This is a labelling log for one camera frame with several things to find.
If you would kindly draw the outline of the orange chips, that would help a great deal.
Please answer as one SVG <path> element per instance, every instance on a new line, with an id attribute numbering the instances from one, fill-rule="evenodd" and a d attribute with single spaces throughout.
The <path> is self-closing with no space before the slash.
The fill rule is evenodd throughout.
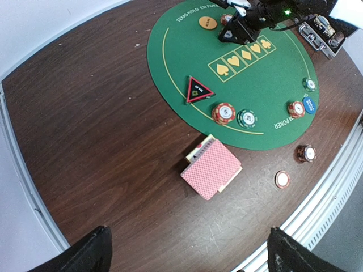
<path id="1" fill-rule="evenodd" d="M 220 21 L 223 26 L 226 26 L 228 22 L 233 18 L 232 14 L 222 14 Z"/>
<path id="2" fill-rule="evenodd" d="M 301 101 L 294 101 L 288 105 L 288 112 L 291 118 L 301 118 L 305 115 L 305 107 Z"/>
<path id="3" fill-rule="evenodd" d="M 230 103 L 219 103 L 212 110 L 212 118 L 218 124 L 228 124 L 235 119 L 236 110 Z"/>

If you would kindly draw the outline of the orange big blind button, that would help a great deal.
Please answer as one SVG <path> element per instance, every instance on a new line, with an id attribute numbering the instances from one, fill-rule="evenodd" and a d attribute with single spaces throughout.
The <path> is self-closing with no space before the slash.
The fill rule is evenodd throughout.
<path id="1" fill-rule="evenodd" d="M 207 30 L 213 30 L 213 29 L 217 28 L 217 26 L 218 26 L 217 21 L 209 16 L 200 17 L 198 20 L 198 23 L 203 29 L 207 29 Z"/>

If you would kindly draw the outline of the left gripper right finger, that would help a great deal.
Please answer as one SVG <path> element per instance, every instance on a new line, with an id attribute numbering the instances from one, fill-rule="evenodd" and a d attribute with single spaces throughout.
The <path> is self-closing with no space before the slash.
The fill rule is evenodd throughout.
<path id="1" fill-rule="evenodd" d="M 319 258 L 278 227 L 267 239 L 269 271 L 342 271 Z"/>

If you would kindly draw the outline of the green chips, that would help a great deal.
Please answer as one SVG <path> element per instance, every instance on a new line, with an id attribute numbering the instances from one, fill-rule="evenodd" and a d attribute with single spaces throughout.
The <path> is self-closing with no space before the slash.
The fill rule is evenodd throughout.
<path id="1" fill-rule="evenodd" d="M 237 113 L 237 122 L 243 128 L 254 128 L 258 121 L 257 115 L 250 109 L 244 109 Z"/>
<path id="2" fill-rule="evenodd" d="M 302 85 L 304 89 L 306 89 L 308 92 L 314 92 L 316 91 L 316 83 L 311 78 L 303 78 L 302 79 Z"/>

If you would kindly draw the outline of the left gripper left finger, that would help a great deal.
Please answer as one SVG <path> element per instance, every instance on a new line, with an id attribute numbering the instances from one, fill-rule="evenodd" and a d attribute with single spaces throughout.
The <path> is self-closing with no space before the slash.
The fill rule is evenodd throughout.
<path id="1" fill-rule="evenodd" d="M 110 271 L 112 255 L 111 228 L 98 226 L 63 253 L 32 271 Z"/>

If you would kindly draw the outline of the black red triangular dealer button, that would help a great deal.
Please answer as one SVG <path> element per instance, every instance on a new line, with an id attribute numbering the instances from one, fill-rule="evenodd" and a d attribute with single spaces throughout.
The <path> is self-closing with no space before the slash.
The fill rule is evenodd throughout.
<path id="1" fill-rule="evenodd" d="M 215 96 L 216 93 L 210 88 L 202 84 L 192 76 L 188 77 L 188 89 L 186 103 L 192 104 L 200 100 L 209 99 Z"/>

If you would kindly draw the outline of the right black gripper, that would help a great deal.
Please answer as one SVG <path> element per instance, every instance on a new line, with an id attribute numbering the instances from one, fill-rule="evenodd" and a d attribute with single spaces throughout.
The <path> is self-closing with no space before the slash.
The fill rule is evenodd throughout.
<path id="1" fill-rule="evenodd" d="M 255 42 L 260 35 L 259 30 L 272 26 L 271 6 L 272 2 L 251 2 L 251 7 L 244 17 L 249 27 L 244 22 L 230 20 L 218 35 L 219 41 L 239 45 Z M 233 37 L 230 39 L 224 38 L 226 31 L 231 31 Z"/>

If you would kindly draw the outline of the orange poker chip stack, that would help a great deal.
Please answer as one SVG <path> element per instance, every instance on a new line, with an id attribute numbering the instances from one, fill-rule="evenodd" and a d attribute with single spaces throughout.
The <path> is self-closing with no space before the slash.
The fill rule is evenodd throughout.
<path id="1" fill-rule="evenodd" d="M 278 171 L 275 175 L 275 184 L 279 189 L 286 189 L 290 185 L 290 175 L 286 171 Z"/>

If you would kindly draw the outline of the dark red poker chip stack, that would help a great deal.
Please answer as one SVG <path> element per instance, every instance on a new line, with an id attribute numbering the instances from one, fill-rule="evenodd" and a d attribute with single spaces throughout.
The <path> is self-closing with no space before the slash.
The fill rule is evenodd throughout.
<path id="1" fill-rule="evenodd" d="M 299 145 L 296 148 L 296 157 L 302 163 L 312 163 L 316 159 L 316 149 L 310 144 Z"/>

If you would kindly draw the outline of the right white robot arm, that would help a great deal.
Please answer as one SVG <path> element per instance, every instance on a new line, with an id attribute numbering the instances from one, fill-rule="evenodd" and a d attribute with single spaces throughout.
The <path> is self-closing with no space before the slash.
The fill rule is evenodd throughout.
<path id="1" fill-rule="evenodd" d="M 261 30 L 290 19 L 296 25 L 314 15 L 328 16 L 356 28 L 362 28 L 362 1 L 213 1 L 219 7 L 232 7 L 235 13 L 220 32 L 223 43 L 247 45 L 257 40 Z"/>

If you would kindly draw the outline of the blue small blind button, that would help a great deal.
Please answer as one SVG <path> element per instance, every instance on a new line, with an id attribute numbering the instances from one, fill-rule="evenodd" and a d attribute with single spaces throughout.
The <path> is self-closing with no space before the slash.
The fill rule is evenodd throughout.
<path id="1" fill-rule="evenodd" d="M 315 101 L 311 97 L 304 97 L 302 102 L 303 102 L 303 105 L 305 107 L 306 113 L 316 114 L 317 105 L 316 105 Z"/>

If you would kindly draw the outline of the red backed card deck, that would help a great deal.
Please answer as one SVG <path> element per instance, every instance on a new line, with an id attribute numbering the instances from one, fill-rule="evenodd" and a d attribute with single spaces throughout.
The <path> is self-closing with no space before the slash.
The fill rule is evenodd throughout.
<path id="1" fill-rule="evenodd" d="M 213 139 L 180 175 L 203 199 L 210 200 L 241 170 L 237 157 L 221 141 Z"/>

